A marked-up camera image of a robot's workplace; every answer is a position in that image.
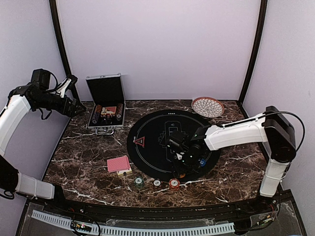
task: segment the red playing cards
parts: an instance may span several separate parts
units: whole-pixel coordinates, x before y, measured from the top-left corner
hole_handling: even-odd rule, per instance
[[[108,172],[123,171],[130,169],[129,159],[127,156],[121,156],[107,160]]]

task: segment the black metal frame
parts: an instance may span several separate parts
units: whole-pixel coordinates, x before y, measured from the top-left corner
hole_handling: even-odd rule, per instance
[[[54,29],[55,29],[56,40],[57,40],[57,44],[59,48],[59,53],[60,53],[61,60],[63,62],[63,68],[64,68],[66,76],[72,75],[68,57],[67,57],[65,47],[64,47],[63,34],[61,32],[56,0],[49,0],[49,4],[50,4],[51,17],[52,17]],[[72,92],[73,98],[80,101],[79,94],[75,86],[72,87],[71,92]]]
[[[264,28],[264,23],[265,23],[265,16],[266,16],[266,11],[267,11],[267,2],[268,0],[261,0],[260,3],[260,10],[259,10],[259,17],[258,17],[258,23],[257,23],[257,29],[256,29],[256,34],[255,34],[255,40],[254,44],[252,47],[252,54],[250,58],[250,63],[247,68],[245,80],[243,83],[242,91],[240,94],[240,97],[238,99],[239,103],[243,105],[243,102],[246,97],[246,93],[248,91],[248,88],[250,86],[250,82],[252,79],[252,73],[254,71],[256,59],[257,59],[257,54],[259,50],[259,45],[261,41],[261,36],[262,36],[262,30]]]
[[[241,90],[240,97],[238,99],[238,102],[240,105],[243,105],[243,102],[245,100],[251,78],[252,78],[252,73],[255,67],[256,59],[257,59],[257,54],[259,50],[259,45],[261,41],[261,36],[262,36],[262,31],[264,27],[264,22],[265,22],[265,16],[266,16],[266,11],[267,11],[267,2],[268,0],[261,0],[260,2],[260,10],[259,10],[259,16],[258,16],[258,23],[257,23],[257,28],[256,28],[256,34],[255,34],[255,39],[252,47],[252,54],[250,58],[250,62],[247,68],[246,76],[244,79],[243,87]],[[63,62],[63,67],[66,75],[71,74],[71,69],[68,61],[68,57],[65,51],[65,46],[63,42],[63,35],[60,27],[60,22],[59,22],[59,17],[58,17],[58,9],[57,9],[57,3],[56,0],[49,0],[50,4],[50,10],[51,10],[51,16],[54,24],[54,29],[55,29],[55,35],[56,35],[56,40],[59,48],[59,53]],[[79,100],[79,95],[76,90],[76,88],[73,88],[72,90],[73,97]]]
[[[306,230],[297,208],[295,199],[290,190],[283,191],[273,197],[274,200],[281,200],[281,202],[291,201],[297,220],[303,236],[306,236]],[[196,207],[176,207],[176,208],[143,208],[143,207],[122,207],[122,206],[102,206],[97,204],[89,204],[77,201],[66,200],[65,204],[74,209],[75,212],[84,212],[85,215],[91,217],[97,222],[106,222],[109,219],[133,220],[133,221],[185,221],[196,219],[211,219],[214,218],[216,222],[228,221],[240,224],[248,222],[250,216],[254,213],[246,213],[237,211],[237,208],[243,208],[248,204],[255,202],[255,199],[243,200],[233,203],[224,203],[216,205],[196,206]],[[19,236],[23,226],[23,219],[26,216],[29,203],[42,205],[44,211],[61,214],[73,217],[72,213],[65,213],[54,207],[53,203],[44,200],[30,200],[28,199],[19,222],[19,227],[16,231],[16,236]],[[77,220],[90,222],[86,217],[76,215]]]

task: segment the marble table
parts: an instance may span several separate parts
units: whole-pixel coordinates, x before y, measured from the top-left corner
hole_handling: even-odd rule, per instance
[[[222,103],[224,114],[208,119],[210,124],[244,118],[235,101]],[[107,159],[128,155],[127,135],[137,120],[165,109],[192,112],[190,100],[127,101],[125,129],[112,136],[97,136],[86,129],[93,102],[84,105],[87,111],[70,121],[44,177],[46,182],[61,185],[67,199],[123,207],[192,207],[256,196],[267,164],[256,143],[223,148],[214,169],[196,181],[182,183],[177,192],[169,190],[166,182],[155,188],[154,179],[132,162],[131,175],[119,177],[107,172]],[[136,176],[145,180],[142,189],[133,184]]]

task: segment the black round mat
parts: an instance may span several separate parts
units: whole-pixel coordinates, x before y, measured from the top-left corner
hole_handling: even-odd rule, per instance
[[[172,163],[176,155],[166,146],[166,139],[175,130],[189,134],[189,139],[197,128],[209,125],[199,115],[180,111],[163,110],[142,117],[131,128],[127,138],[127,150],[130,159],[145,174],[169,181],[173,178]],[[216,165],[221,151],[209,151],[204,157],[206,165],[197,172],[187,173],[180,181],[197,179],[208,173]]]

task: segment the black cable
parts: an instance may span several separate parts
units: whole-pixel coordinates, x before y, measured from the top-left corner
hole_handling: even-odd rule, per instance
[[[271,113],[267,113],[267,114],[264,114],[263,116],[258,117],[258,119],[264,118],[264,117],[268,117],[268,116],[272,116],[272,115],[276,115],[276,114],[287,114],[287,115],[291,115],[291,116],[294,116],[295,118],[297,118],[297,119],[300,121],[300,123],[301,123],[301,125],[302,125],[302,128],[303,128],[303,135],[302,135],[301,142],[300,142],[299,146],[298,146],[297,149],[296,149],[296,151],[298,151],[298,150],[300,149],[300,147],[301,147],[303,141],[304,141],[304,138],[305,138],[305,125],[304,125],[302,119],[299,118],[296,114],[294,114],[294,113],[292,113],[292,112],[283,112],[283,111],[282,111],[282,112],[271,112]]]
[[[48,113],[48,115],[44,118],[44,112],[43,112],[43,110],[42,110],[41,108],[38,108],[38,109],[39,109],[40,112],[41,112],[41,119],[42,119],[42,120],[48,119],[49,116],[51,115],[51,113],[53,112],[53,111],[50,111],[50,112]]]
[[[58,85],[58,89],[60,89],[66,82],[67,82],[68,77],[65,77],[64,81],[62,81],[59,85]]]
[[[7,190],[6,190],[6,191],[4,191],[3,193],[4,193],[4,195],[0,193],[0,197],[3,197],[3,198],[5,198],[5,199],[9,199],[9,200],[13,200],[13,199],[14,199],[14,193],[13,193],[13,192],[10,192],[10,191],[7,191]]]
[[[49,73],[55,78],[56,86],[53,89],[51,89],[51,90],[46,90],[45,92],[55,92],[55,91],[57,91],[58,86],[59,86],[58,80],[57,80],[57,77],[52,72],[49,71]]]
[[[302,139],[301,139],[301,142],[299,144],[299,146],[297,147],[296,151],[298,151],[304,141],[304,138],[305,138],[305,125],[302,121],[301,118],[299,118],[296,114],[292,113],[292,112],[284,112],[284,111],[280,111],[280,112],[273,112],[273,111],[269,111],[267,114],[263,114],[262,116],[258,117],[258,118],[251,118],[251,119],[246,119],[246,120],[241,120],[239,122],[233,122],[231,124],[227,124],[225,125],[224,127],[232,127],[232,126],[235,126],[235,125],[238,125],[238,124],[241,124],[241,123],[245,123],[245,122],[249,122],[249,121],[254,121],[256,119],[261,119],[261,118],[264,118],[264,117],[268,117],[268,116],[272,116],[272,115],[276,115],[276,114],[287,114],[287,115],[291,115],[291,116],[294,116],[295,118],[297,118],[301,125],[302,125],[302,128],[303,128],[303,135],[302,135]]]
[[[247,210],[243,210],[243,209],[240,209],[240,208],[235,209],[235,210],[236,210],[236,211],[244,212],[244,213],[246,213],[246,214],[256,214],[256,213],[257,213],[257,211],[247,211]]]
[[[57,206],[55,206],[55,205],[52,205],[52,204],[49,204],[49,205],[52,206],[52,207],[55,207],[55,208],[58,209],[58,210],[67,212],[67,213],[69,213],[69,214],[82,215],[82,216],[85,216],[85,217],[89,218],[90,220],[93,220],[93,222],[96,223],[96,225],[97,225],[97,227],[98,227],[98,236],[100,236],[100,234],[101,234],[101,228],[100,228],[99,223],[98,223],[97,221],[95,221],[92,217],[90,217],[89,215],[82,214],[82,213],[78,213],[78,212],[74,212],[74,211],[64,210],[64,209],[61,209],[61,208],[59,208],[59,207],[57,207]]]
[[[257,231],[257,230],[266,229],[266,228],[267,228],[268,226],[270,226],[273,222],[275,222],[276,219],[277,219],[278,216],[279,216],[279,213],[280,213],[280,210],[281,210],[281,196],[280,196],[280,195],[279,195],[279,200],[278,200],[278,202],[279,202],[278,212],[277,212],[277,215],[275,216],[274,220],[269,221],[269,222],[266,223],[266,225],[264,225],[263,227],[260,227],[260,228],[255,229],[256,227],[261,226],[260,223],[262,223],[263,221],[265,221],[265,220],[268,219],[268,218],[264,218],[264,219],[262,219],[262,220],[260,220],[260,221],[257,222],[257,223],[259,223],[259,224],[256,223],[256,224],[254,224],[253,226],[251,226],[250,228],[247,228],[247,229],[237,229],[237,228],[235,228],[235,231],[236,231],[236,232],[242,232],[242,231]]]

